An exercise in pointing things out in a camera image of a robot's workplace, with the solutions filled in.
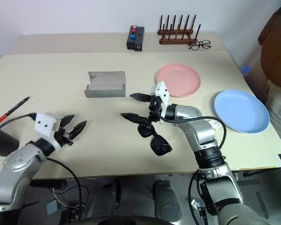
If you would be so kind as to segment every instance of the red pen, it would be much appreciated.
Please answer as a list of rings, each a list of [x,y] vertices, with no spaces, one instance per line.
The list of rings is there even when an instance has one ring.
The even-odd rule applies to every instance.
[[[12,107],[7,113],[5,113],[3,116],[0,117],[0,123],[10,114],[12,114],[17,108],[19,108],[21,105],[23,105],[25,102],[27,102],[27,100],[30,97],[26,97],[24,98],[21,102],[19,102],[18,104],[16,104],[14,107]]]

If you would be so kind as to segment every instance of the floor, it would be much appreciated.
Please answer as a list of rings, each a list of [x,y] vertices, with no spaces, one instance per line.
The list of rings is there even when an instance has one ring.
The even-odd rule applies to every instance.
[[[281,168],[262,174],[244,178],[242,172],[239,176],[239,186],[244,196],[244,202],[256,210],[261,216],[275,225],[281,225]],[[117,215],[144,215],[154,216],[154,200],[152,198],[152,185],[157,179],[169,179],[178,198],[183,214],[183,225],[194,224],[187,203],[187,190],[192,174],[166,174],[118,177],[122,186],[122,200]],[[112,177],[101,177],[94,180],[81,179],[81,184],[89,189],[88,202],[91,202],[100,188],[111,181]],[[68,188],[75,186],[74,180],[68,181]],[[85,201],[87,191],[82,188],[82,198]],[[60,199],[70,205],[77,203],[78,189],[59,195]],[[31,187],[28,191],[26,204],[39,201],[23,209],[19,223],[22,225],[57,225],[59,224],[61,210],[47,215],[46,205],[54,199],[53,194],[46,188]]]

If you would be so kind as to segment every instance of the beige tabletop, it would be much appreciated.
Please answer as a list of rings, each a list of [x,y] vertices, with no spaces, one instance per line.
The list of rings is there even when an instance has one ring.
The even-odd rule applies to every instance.
[[[175,62],[193,67],[200,75],[201,86],[188,97],[170,97],[170,104],[193,105],[203,115],[215,116],[213,100],[219,92],[238,89],[252,93],[219,38],[212,33],[201,36],[212,41],[210,50],[191,52],[185,45],[159,45],[155,34],[145,35],[143,52],[126,50],[126,34],[114,34],[110,42],[105,37],[112,38],[113,34],[23,37],[0,61],[0,116],[31,96],[10,118],[30,112],[75,114],[68,130],[87,120],[72,146],[51,155],[79,177],[193,172],[198,166],[182,130],[167,123],[154,124],[173,148],[159,157],[150,148],[151,138],[142,138],[137,124],[123,119],[120,113],[148,116],[148,103],[137,102],[129,95],[149,94],[156,71]],[[89,71],[125,71],[126,97],[86,98]],[[20,146],[37,139],[31,119],[17,120],[3,130],[17,138]],[[216,132],[216,137],[220,142],[222,132]],[[222,154],[232,170],[281,167],[281,141],[272,125],[259,134],[228,128]],[[0,169],[3,161],[0,157]],[[35,176],[63,177],[71,175],[49,161]]]

